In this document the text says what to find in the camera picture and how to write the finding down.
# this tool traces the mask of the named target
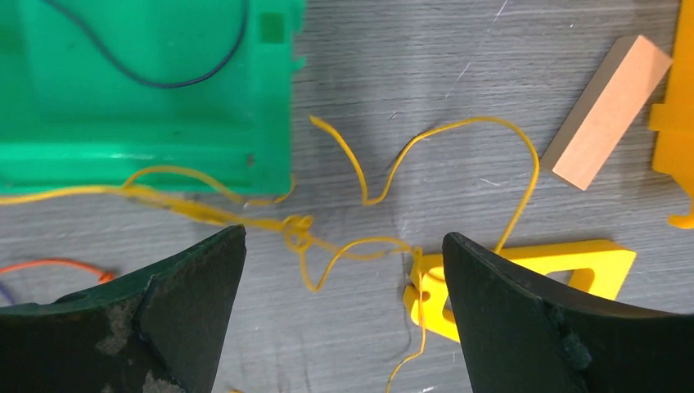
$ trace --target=orange wire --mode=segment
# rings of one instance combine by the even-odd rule
[[[70,260],[70,259],[66,259],[66,258],[46,258],[46,259],[41,259],[41,260],[29,260],[26,262],[20,262],[19,264],[11,264],[11,265],[6,266],[4,268],[0,268],[0,274],[15,272],[17,270],[22,270],[22,269],[27,269],[27,268],[36,268],[38,266],[46,266],[46,265],[70,266],[73,268],[85,270],[89,273],[96,274],[97,276],[99,276],[99,283],[100,284],[103,284],[104,282],[113,281],[115,279],[115,274],[113,274],[112,272],[108,272],[106,270],[99,269],[98,267],[96,267],[94,265],[85,264],[84,262],[81,262],[78,260]]]

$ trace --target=green plastic container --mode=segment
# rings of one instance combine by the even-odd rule
[[[129,69],[161,83],[213,69],[239,34],[243,0],[55,0]],[[119,184],[138,169],[180,165],[237,192],[291,184],[293,38],[303,0],[248,0],[234,57],[205,82],[159,89],[117,70],[43,0],[0,1],[0,192]],[[209,191],[153,174],[172,191]]]

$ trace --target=wooden block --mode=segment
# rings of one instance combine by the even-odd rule
[[[619,38],[544,152],[542,167],[587,189],[671,63],[642,35]]]

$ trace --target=gray table surface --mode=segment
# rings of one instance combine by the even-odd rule
[[[405,160],[384,203],[360,207],[349,162],[308,114],[344,134],[372,192],[412,136],[473,115],[518,123],[542,152],[615,39],[645,34],[669,52],[677,11],[675,0],[311,0],[296,44],[308,56],[294,84],[300,183],[280,206],[245,213],[311,214],[316,233],[339,243],[384,235],[436,251],[444,234],[459,231],[493,246],[531,171],[512,132],[475,125],[431,138]],[[692,233],[666,223],[689,200],[650,169],[654,134],[646,113],[588,191],[543,174],[508,245],[613,239],[638,252],[619,300],[692,312]],[[121,273],[218,230],[111,196],[5,207],[0,222],[0,265],[59,255]],[[314,295],[279,236],[250,230],[248,251],[214,391],[380,392],[391,369],[419,346],[400,300],[407,259],[341,261]],[[314,278],[328,256],[310,254]],[[20,300],[38,303],[95,283],[53,268],[2,282]],[[403,368],[392,391],[471,391],[460,346],[430,335],[426,353]]]

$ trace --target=yellow plastic frame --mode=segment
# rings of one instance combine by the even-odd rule
[[[669,174],[692,200],[687,215],[671,215],[670,225],[694,229],[694,0],[683,0],[674,41],[665,102],[651,109],[648,128],[660,131],[653,169]]]
[[[595,296],[614,300],[636,259],[636,252],[609,240],[590,240],[504,249],[501,256],[540,274],[573,270],[569,286]],[[417,271],[421,270],[421,287]],[[419,325],[419,291],[423,291],[422,310],[426,329],[460,342],[453,312],[446,308],[448,288],[444,277],[444,257],[424,255],[410,273],[403,303],[412,321]]]

